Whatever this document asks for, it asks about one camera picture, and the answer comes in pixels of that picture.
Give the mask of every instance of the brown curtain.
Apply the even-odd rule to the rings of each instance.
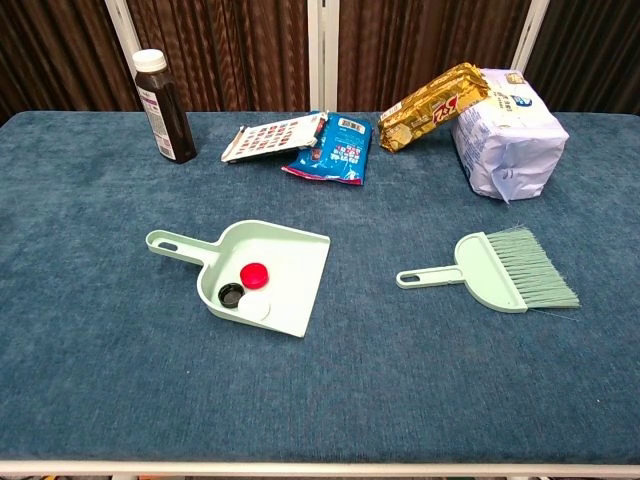
[[[0,1],[0,124],[24,110],[138,110],[103,1]]]
[[[343,0],[338,109],[384,110],[461,62],[509,68],[530,0]]]
[[[551,0],[525,77],[551,110],[640,114],[640,2]]]
[[[187,110],[307,110],[305,0],[128,0]]]

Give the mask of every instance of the black bottle cap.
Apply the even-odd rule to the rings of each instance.
[[[225,308],[236,308],[244,295],[244,288],[239,283],[227,283],[218,291],[218,300]]]

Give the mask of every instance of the dustpan handle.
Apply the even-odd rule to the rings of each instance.
[[[396,275],[396,285],[400,288],[435,287],[462,282],[464,275],[457,265],[407,270]]]
[[[211,264],[220,255],[218,247],[212,243],[165,230],[154,230],[149,233],[146,242],[149,250],[154,253],[196,265]]]

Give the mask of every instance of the bottle cap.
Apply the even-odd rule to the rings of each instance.
[[[262,292],[247,292],[238,302],[238,313],[252,322],[264,320],[270,310],[269,297]]]
[[[267,284],[269,281],[269,272],[267,271],[267,267],[261,263],[249,263],[240,270],[240,280],[242,280],[242,284],[245,287],[255,290]]]
[[[239,283],[227,283],[218,291],[218,300],[225,308],[236,308],[244,295],[244,288]]]
[[[167,68],[167,61],[160,50],[139,50],[133,54],[133,65],[139,72],[157,72]]]

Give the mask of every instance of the white plastic bag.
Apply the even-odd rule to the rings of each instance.
[[[489,98],[454,120],[471,188],[504,201],[537,197],[569,135],[516,70],[482,69]]]

